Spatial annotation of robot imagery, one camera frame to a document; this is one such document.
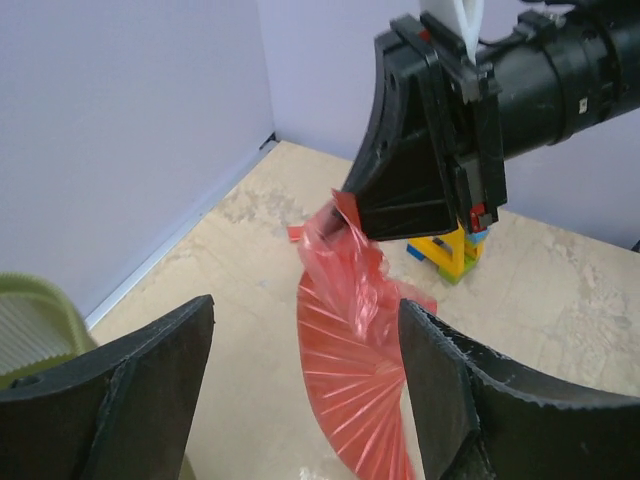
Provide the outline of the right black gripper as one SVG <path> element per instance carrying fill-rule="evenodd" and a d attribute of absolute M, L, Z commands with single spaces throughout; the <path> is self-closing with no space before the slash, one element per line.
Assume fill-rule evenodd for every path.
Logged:
<path fill-rule="evenodd" d="M 445 234 L 457 219 L 485 231 L 507 200 L 493 64 L 430 13 L 391 28 L 374 42 L 373 105 L 342 189 L 372 240 Z"/>

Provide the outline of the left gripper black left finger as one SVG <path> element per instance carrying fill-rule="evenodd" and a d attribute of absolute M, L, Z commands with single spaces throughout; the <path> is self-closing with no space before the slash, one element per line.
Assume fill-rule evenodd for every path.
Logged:
<path fill-rule="evenodd" d="M 1 392 L 4 479 L 176 479 L 208 361 L 214 300 Z"/>

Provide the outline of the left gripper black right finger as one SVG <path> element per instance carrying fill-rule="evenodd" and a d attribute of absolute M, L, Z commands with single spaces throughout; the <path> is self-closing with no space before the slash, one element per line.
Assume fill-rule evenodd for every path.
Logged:
<path fill-rule="evenodd" d="M 638 478 L 638 398 L 527 367 L 414 301 L 398 319 L 427 478 Z"/>

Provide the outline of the red plastic trash bag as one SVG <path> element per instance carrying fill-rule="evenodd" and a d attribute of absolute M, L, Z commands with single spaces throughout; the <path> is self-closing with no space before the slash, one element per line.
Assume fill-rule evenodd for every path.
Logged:
<path fill-rule="evenodd" d="M 437 302 L 390 277 L 385 255 L 361 229 L 354 195 L 334 192 L 303 226 L 296 322 L 316 421 L 357 478 L 413 479 L 401 414 L 406 376 L 398 312 L 403 299 L 430 312 Z"/>

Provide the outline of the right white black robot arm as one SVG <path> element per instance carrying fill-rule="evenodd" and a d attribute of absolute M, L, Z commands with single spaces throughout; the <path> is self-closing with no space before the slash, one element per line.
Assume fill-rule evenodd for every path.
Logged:
<path fill-rule="evenodd" d="M 367 132 L 343 189 L 377 241 L 496 223 L 504 164 L 639 106 L 635 1 L 532 1 L 512 33 L 478 38 L 482 5 L 425 2 L 374 42 Z"/>

